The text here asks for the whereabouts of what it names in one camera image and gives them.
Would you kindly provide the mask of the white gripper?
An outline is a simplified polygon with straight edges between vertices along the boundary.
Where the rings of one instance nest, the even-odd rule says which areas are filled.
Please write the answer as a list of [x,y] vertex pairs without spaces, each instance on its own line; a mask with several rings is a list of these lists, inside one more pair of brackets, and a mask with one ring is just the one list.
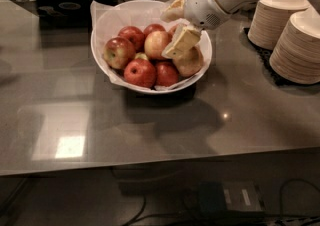
[[[164,22],[172,22],[183,17],[198,28],[216,29],[229,20],[230,14],[217,0],[170,0],[160,15]],[[193,25],[175,25],[172,40],[161,55],[174,59],[194,47],[200,41],[201,31]]]

